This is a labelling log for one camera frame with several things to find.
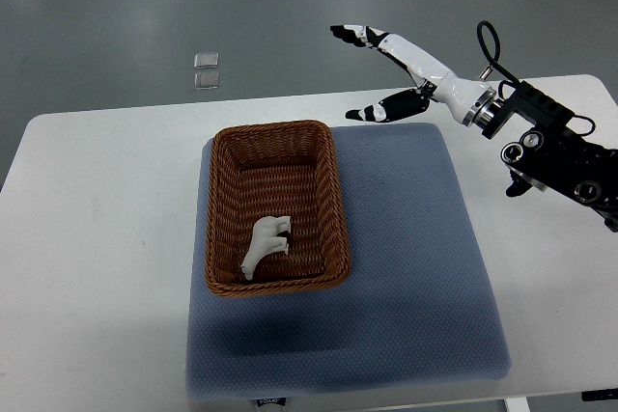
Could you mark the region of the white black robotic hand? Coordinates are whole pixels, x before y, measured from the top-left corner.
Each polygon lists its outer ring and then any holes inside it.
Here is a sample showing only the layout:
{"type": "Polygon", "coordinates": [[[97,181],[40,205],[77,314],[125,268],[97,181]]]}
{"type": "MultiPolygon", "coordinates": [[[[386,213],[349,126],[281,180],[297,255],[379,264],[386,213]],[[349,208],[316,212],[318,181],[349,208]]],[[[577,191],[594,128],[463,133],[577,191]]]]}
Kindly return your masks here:
{"type": "Polygon", "coordinates": [[[496,90],[481,81],[460,78],[434,56],[403,37],[361,25],[332,25],[333,36],[357,47],[376,50],[402,68],[414,86],[362,109],[346,112],[353,121],[391,123],[427,110],[432,101],[445,104],[454,120],[470,126],[494,102],[496,90]]]}

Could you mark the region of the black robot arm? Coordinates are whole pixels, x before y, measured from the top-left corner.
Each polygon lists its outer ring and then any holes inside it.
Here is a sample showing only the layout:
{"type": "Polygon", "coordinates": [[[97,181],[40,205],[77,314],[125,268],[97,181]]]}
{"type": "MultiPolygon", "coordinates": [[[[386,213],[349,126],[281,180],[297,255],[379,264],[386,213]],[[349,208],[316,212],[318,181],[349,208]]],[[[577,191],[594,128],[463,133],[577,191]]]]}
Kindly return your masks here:
{"type": "Polygon", "coordinates": [[[488,62],[481,78],[487,79],[496,70],[503,79],[497,94],[478,105],[473,122],[488,139],[514,115],[532,124],[501,150],[512,180],[506,196],[515,198],[533,187],[550,188],[594,210],[615,233],[617,150],[586,141],[596,129],[592,119],[576,114],[499,64],[500,41],[491,23],[479,22],[476,35],[488,62]]]}

